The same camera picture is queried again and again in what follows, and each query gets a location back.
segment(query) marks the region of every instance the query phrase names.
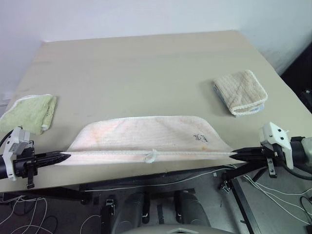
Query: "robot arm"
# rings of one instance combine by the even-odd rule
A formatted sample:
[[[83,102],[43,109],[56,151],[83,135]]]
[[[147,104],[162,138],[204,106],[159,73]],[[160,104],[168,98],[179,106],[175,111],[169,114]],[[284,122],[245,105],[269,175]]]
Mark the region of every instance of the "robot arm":
[[[312,177],[293,172],[294,166],[312,174],[312,137],[292,137],[289,141],[286,132],[273,123],[260,130],[261,147],[235,150],[231,158],[254,163],[267,163],[270,177],[276,177],[274,166],[282,166],[288,172],[302,179]]]
[[[38,174],[38,168],[66,160],[70,155],[59,151],[44,154],[34,154],[34,142],[29,141],[30,133],[21,127],[16,127],[1,141],[7,139],[0,156],[0,179],[9,178],[15,181],[17,177],[28,178],[27,188],[33,188],[33,178]]]

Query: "floor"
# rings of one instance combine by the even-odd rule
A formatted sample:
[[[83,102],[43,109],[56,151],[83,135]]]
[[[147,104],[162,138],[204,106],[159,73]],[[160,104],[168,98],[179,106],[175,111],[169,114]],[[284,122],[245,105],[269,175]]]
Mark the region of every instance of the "floor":
[[[191,176],[195,176],[200,173],[185,173],[181,175],[164,176],[157,179],[149,180],[136,180],[134,184],[160,184],[177,181]],[[277,190],[287,193],[300,193],[312,186],[310,181],[304,181],[297,179],[296,177],[288,174],[282,168],[277,168],[277,179],[269,178],[267,174],[264,174],[259,183]],[[100,208],[109,195],[115,195],[117,198],[116,212],[122,207],[123,201],[128,195],[136,191],[149,191],[151,193],[168,192],[174,190],[185,190],[194,188],[198,200],[201,202],[207,217],[214,228],[226,230],[237,234],[247,234],[248,230],[246,225],[242,222],[243,217],[234,199],[233,193],[226,194],[218,189],[220,183],[221,172],[216,173],[216,177],[213,174],[203,175],[186,182],[177,183],[174,185],[159,186],[159,187],[144,187],[138,189],[118,190],[113,192],[94,192],[94,196],[99,195],[100,202],[98,205],[94,205],[90,202],[87,205],[82,205],[78,201],[65,201],[57,199],[47,199],[47,216],[54,215],[58,218],[57,234],[78,234],[80,227],[84,220],[91,215],[98,215]],[[243,178],[239,178],[241,187],[245,193],[245,196],[249,202],[249,205],[253,211],[253,214],[258,222],[260,230],[263,234],[306,234],[305,224],[294,219],[276,204],[274,204],[269,198],[261,193],[256,188],[252,187],[249,182]],[[116,187],[126,187],[125,184],[117,184]],[[297,195],[281,195],[276,192],[282,199],[285,199],[291,203],[299,205],[299,197]],[[306,193],[307,196],[312,196],[312,191]],[[148,225],[157,225],[158,216],[156,206],[162,204],[164,212],[164,223],[171,224],[176,223],[174,205],[171,198],[152,200],[151,203],[151,220]],[[282,203],[282,205],[293,213],[298,218],[307,221],[305,214],[296,207]],[[22,204],[16,207],[16,211],[22,211]],[[11,207],[9,205],[0,206],[0,222],[4,220],[11,213]],[[33,224],[39,225],[45,211],[45,203],[43,200],[38,201],[36,213],[34,215]],[[12,215],[6,222],[0,225],[1,234],[10,234],[15,228],[27,225],[30,223],[33,211],[25,216]],[[55,228],[55,220],[50,218],[44,224],[43,227],[53,231]],[[15,234],[22,233],[23,229],[20,229]],[[27,234],[36,233],[35,228],[30,228]],[[47,233],[45,231],[38,232],[39,234]],[[83,226],[82,234],[99,234],[100,233],[100,219],[93,217],[89,219]]]

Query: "beige towel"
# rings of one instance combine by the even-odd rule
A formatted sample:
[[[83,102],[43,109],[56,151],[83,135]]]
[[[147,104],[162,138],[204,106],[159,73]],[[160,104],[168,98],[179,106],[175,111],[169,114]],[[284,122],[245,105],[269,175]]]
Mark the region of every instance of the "beige towel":
[[[95,122],[81,130],[59,165],[229,158],[232,148],[194,116],[130,117]]]
[[[235,116],[262,110],[268,99],[264,88],[250,70],[217,78],[214,85],[215,91]]]

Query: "beige tabletop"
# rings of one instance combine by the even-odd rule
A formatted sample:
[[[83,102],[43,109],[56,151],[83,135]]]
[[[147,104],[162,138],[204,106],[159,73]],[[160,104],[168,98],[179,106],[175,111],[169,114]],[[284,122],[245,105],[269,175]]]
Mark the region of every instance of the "beige tabletop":
[[[250,69],[268,93],[263,111],[232,116],[212,80]],[[88,123],[119,117],[190,115],[206,119],[233,149],[259,146],[269,121],[289,136],[312,136],[312,115],[262,55],[236,31],[44,43],[8,108],[26,95],[58,97],[51,129],[31,136],[36,153],[65,151]],[[198,160],[39,168],[35,188],[64,186],[234,163]],[[0,192],[26,179],[0,180]]]

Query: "metal stand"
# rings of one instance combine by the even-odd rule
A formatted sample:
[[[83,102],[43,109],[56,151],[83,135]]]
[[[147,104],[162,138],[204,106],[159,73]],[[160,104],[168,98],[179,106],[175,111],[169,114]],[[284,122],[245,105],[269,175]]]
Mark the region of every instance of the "metal stand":
[[[261,168],[267,168],[268,165],[265,162],[249,162],[245,165],[238,167],[234,170],[228,170],[226,173],[222,175],[223,180],[229,180],[233,179],[235,177],[242,176],[244,174],[247,174],[249,172],[253,172],[255,170],[261,169]]]
[[[112,230],[112,219],[115,215],[115,199],[109,196],[101,208],[101,234],[109,234]]]
[[[33,189],[18,192],[11,192],[15,195],[31,195],[34,197],[47,197],[65,200],[80,201],[82,204],[88,203],[92,199],[92,194],[88,192],[77,191],[73,189],[55,187],[48,189]]]
[[[253,212],[247,202],[242,188],[240,187],[237,179],[230,179],[230,187],[233,191],[234,197],[238,204],[238,207],[244,217],[250,234],[261,234],[258,224],[254,218]]]

